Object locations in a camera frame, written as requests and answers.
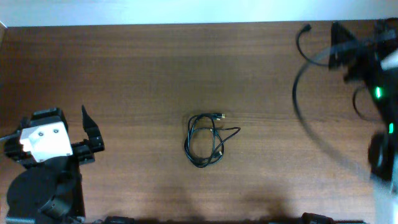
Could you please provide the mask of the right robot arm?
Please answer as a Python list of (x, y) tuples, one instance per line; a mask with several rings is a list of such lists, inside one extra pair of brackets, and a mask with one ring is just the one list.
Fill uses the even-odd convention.
[(378, 223), (397, 223), (397, 28), (379, 20), (373, 35), (360, 40), (339, 22), (331, 26), (329, 69), (347, 69), (344, 82), (362, 82), (385, 129), (368, 147), (371, 178), (375, 182)]

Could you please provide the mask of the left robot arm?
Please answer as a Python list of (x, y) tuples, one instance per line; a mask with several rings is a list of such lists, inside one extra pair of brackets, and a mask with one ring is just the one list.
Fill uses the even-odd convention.
[(104, 150), (98, 125), (81, 110), (87, 137), (72, 143), (60, 108), (36, 111), (1, 138), (6, 157), (24, 167), (10, 184), (6, 223), (84, 223), (80, 167)]

